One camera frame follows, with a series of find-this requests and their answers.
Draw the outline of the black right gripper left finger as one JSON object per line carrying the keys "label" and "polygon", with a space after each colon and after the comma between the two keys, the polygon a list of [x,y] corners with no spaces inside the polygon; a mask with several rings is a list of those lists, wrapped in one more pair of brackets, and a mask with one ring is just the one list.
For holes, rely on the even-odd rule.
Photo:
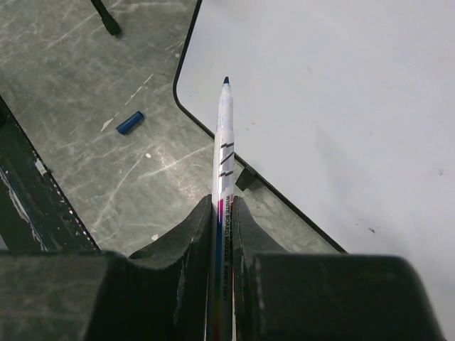
{"label": "black right gripper left finger", "polygon": [[2,340],[202,340],[211,198],[156,241],[1,253]]}

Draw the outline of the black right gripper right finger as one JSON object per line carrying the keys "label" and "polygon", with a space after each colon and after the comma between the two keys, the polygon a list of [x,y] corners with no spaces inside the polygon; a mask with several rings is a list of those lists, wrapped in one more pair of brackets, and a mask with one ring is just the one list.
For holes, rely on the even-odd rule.
{"label": "black right gripper right finger", "polygon": [[427,293],[403,258],[291,253],[232,211],[238,340],[442,340]]}

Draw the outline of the white whiteboard marker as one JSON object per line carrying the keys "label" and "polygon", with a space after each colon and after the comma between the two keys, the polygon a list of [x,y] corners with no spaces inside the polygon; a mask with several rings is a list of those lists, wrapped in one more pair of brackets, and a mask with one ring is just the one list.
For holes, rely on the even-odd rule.
{"label": "white whiteboard marker", "polygon": [[232,207],[234,203],[233,98],[223,81],[214,136],[207,340],[232,339]]}

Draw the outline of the blue marker cap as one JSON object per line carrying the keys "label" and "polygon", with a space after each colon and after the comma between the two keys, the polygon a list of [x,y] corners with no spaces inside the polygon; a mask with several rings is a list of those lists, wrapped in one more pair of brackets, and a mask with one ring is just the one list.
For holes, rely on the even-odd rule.
{"label": "blue marker cap", "polygon": [[121,135],[130,134],[145,120],[145,115],[137,111],[131,115],[128,119],[124,120],[121,124],[116,127],[116,131]]}

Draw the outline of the white whiteboard with black frame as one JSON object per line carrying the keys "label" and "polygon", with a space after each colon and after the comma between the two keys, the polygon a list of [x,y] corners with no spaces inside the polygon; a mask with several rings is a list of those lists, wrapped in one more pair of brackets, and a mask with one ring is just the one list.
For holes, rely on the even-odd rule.
{"label": "white whiteboard with black frame", "polygon": [[454,249],[453,1],[202,1],[176,85],[351,252]]}

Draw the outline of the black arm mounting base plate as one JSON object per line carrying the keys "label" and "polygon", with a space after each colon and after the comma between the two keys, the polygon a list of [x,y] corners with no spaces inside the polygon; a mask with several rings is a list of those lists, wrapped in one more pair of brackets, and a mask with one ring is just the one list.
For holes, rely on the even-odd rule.
{"label": "black arm mounting base plate", "polygon": [[1,100],[1,249],[99,249],[4,100]]}

